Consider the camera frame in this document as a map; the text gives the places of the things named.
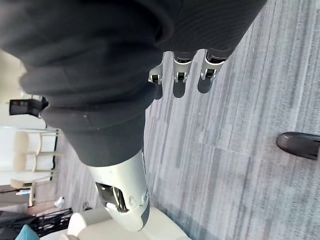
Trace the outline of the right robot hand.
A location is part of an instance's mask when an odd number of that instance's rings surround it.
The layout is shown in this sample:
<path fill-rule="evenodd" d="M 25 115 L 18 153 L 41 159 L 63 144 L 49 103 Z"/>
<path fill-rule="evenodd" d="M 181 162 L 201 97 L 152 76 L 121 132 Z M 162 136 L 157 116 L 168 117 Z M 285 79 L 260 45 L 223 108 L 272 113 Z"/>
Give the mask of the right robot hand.
<path fill-rule="evenodd" d="M 21 88 L 45 97 L 43 119 L 63 131 L 108 214 L 147 224 L 146 109 L 161 96 L 165 52 L 187 74 L 198 50 L 208 92 L 264 0 L 3 0 L 0 48 L 26 72 Z"/>

